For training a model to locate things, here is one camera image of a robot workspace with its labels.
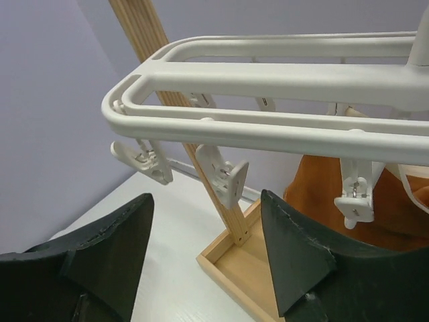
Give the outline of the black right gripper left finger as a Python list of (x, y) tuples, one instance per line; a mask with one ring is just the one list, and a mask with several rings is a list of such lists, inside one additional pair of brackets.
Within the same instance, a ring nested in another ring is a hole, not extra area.
[(2, 321), (130, 321), (154, 217), (143, 193), (24, 252), (1, 255)]

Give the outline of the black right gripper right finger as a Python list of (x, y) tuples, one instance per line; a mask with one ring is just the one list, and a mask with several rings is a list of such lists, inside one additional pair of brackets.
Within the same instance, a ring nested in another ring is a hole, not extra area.
[(341, 235), (271, 191), (261, 224), (286, 321), (427, 321), (428, 249), (397, 252)]

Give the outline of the white corner clothes clip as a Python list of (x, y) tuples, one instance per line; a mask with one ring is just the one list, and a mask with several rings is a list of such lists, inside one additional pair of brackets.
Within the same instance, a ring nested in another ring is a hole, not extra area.
[(120, 162), (146, 175), (162, 185), (171, 183), (174, 178), (160, 143), (149, 140), (148, 148), (142, 139), (136, 139), (139, 150), (135, 151), (125, 144), (114, 141), (111, 144), (111, 154)]

